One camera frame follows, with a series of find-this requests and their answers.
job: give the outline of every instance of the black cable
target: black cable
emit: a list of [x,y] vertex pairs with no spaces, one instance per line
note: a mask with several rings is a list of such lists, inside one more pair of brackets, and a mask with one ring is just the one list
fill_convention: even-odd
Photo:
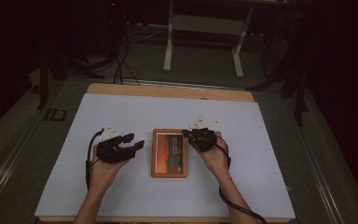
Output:
[[130,77],[123,77],[124,79],[126,79],[126,78],[131,78],[131,79],[135,79],[135,81],[138,83],[138,85],[141,85],[141,83],[139,82],[139,80],[138,80],[138,76],[139,76],[139,71],[138,70],[136,70],[135,68],[131,68],[131,67],[129,67],[128,65],[127,65],[127,63],[125,62],[125,61],[123,61],[123,63],[124,63],[124,65],[126,66],[126,68],[127,68],[127,71],[130,73]]
[[123,43],[120,43],[120,44],[124,46],[124,49],[126,50],[126,53],[124,54],[124,57],[123,57],[123,59],[121,61],[118,58],[118,56],[116,57],[117,61],[118,61],[118,68],[117,68],[117,70],[115,72],[115,75],[113,77],[113,84],[116,84],[116,78],[117,78],[118,73],[119,73],[119,76],[120,76],[120,82],[121,82],[121,84],[123,84],[123,77],[121,76],[121,65],[124,63],[124,60],[126,60],[127,55],[129,53],[128,47],[126,45],[124,45]]
[[263,224],[267,224],[267,221],[261,217],[260,215],[258,215],[256,212],[252,212],[251,210],[249,209],[246,209],[244,207],[241,207],[235,203],[232,203],[231,201],[229,201],[225,195],[223,194],[222,190],[219,188],[219,195],[220,195],[220,198],[223,200],[223,202],[225,202],[226,204],[228,204],[230,207],[233,207],[235,209],[237,209],[238,211],[248,215],[248,216],[251,216],[251,217],[255,217],[257,218],[258,220],[261,221],[261,223]]
[[103,129],[100,130],[99,132],[97,132],[96,134],[94,134],[94,136],[92,136],[91,138],[91,141],[89,141],[89,151],[88,151],[88,154],[87,154],[87,160],[86,160],[86,183],[87,183],[87,189],[89,188],[90,186],[90,168],[92,165],[95,164],[95,161],[92,165],[90,165],[90,153],[91,153],[91,149],[92,149],[92,144],[94,143],[94,140],[95,138],[98,136],[98,135],[101,135],[103,133]]
[[[228,169],[229,169],[229,166],[230,166],[230,164],[231,164],[231,158],[228,156],[228,144],[226,143],[226,141],[225,141],[222,137],[220,137],[220,136],[218,136],[218,135],[216,135],[216,137],[220,138],[220,139],[223,141],[223,143],[226,145],[226,147],[227,147],[227,151],[225,151],[225,150],[224,150],[222,147],[220,147],[219,145],[214,144],[215,147],[219,148],[220,150],[223,151],[223,153],[225,153],[225,155],[226,155],[226,157],[227,157],[227,166],[228,166]],[[238,211],[240,211],[240,212],[242,212],[242,213],[244,213],[244,214],[246,214],[246,215],[248,215],[248,216],[257,218],[257,219],[260,220],[261,223],[263,223],[263,224],[267,224],[267,221],[266,221],[263,217],[261,217],[260,215],[258,215],[257,213],[252,212],[252,211],[249,210],[249,209],[246,209],[246,208],[244,208],[244,207],[241,207],[241,206],[239,206],[239,205],[237,205],[237,204],[232,203],[231,201],[229,201],[229,200],[225,197],[225,195],[223,194],[223,191],[222,191],[220,188],[219,188],[219,195],[220,195],[220,198],[222,199],[222,201],[223,201],[224,203],[226,203],[227,205],[229,205],[230,207],[235,208],[235,209],[237,209]]]

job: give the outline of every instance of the white paper sheet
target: white paper sheet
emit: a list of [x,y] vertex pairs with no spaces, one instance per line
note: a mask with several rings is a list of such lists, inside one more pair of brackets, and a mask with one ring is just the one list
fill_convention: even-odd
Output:
[[106,193],[102,217],[228,217],[217,181],[188,147],[186,178],[152,178],[152,132],[186,129],[199,116],[215,119],[229,145],[230,173],[252,209],[263,217],[294,218],[282,174],[257,103],[85,94],[48,179],[37,217],[75,216],[87,193],[85,160],[91,137],[112,122],[145,147]]

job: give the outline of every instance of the orange tablet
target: orange tablet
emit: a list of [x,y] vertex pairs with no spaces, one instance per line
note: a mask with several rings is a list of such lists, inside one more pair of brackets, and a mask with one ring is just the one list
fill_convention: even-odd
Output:
[[186,176],[186,139],[182,130],[153,130],[152,177]]

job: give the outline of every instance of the wrist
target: wrist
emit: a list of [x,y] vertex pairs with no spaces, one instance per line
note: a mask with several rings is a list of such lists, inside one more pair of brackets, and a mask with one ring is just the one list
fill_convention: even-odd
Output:
[[90,198],[92,200],[101,200],[106,193],[107,189],[102,188],[89,188],[89,191],[87,192],[87,198]]
[[226,183],[228,180],[231,180],[231,175],[229,174],[228,170],[217,170],[213,172],[213,175],[216,177],[219,184]]
[[114,178],[108,181],[90,182],[89,193],[95,196],[104,196],[109,187],[112,185]]

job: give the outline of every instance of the table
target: table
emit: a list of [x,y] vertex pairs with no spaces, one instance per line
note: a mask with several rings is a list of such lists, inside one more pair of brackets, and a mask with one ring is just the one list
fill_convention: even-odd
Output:
[[243,41],[246,37],[250,21],[252,19],[255,7],[276,7],[283,8],[284,10],[304,11],[310,8],[310,4],[302,5],[304,1],[287,1],[278,2],[276,0],[234,0],[232,2],[241,2],[247,4],[247,10],[244,21],[225,20],[216,18],[206,18],[188,15],[178,15],[173,13],[173,0],[170,0],[169,18],[168,18],[168,41],[165,51],[163,70],[166,72],[171,71],[172,63],[172,32],[174,29],[196,31],[204,33],[214,33],[223,35],[237,35],[239,37],[237,46],[232,49],[232,58],[234,62],[236,76],[243,78],[243,71],[241,65],[240,52]]
[[187,154],[186,178],[150,176],[153,129],[184,129],[200,113],[221,122],[216,130],[230,145],[231,175],[253,210],[269,222],[295,218],[250,92],[110,84],[89,86],[35,215],[42,221],[74,220],[87,193],[84,162],[89,140],[112,121],[123,133],[134,132],[134,142],[144,139],[145,147],[120,170],[103,199],[98,221],[229,222],[217,182],[194,150]]

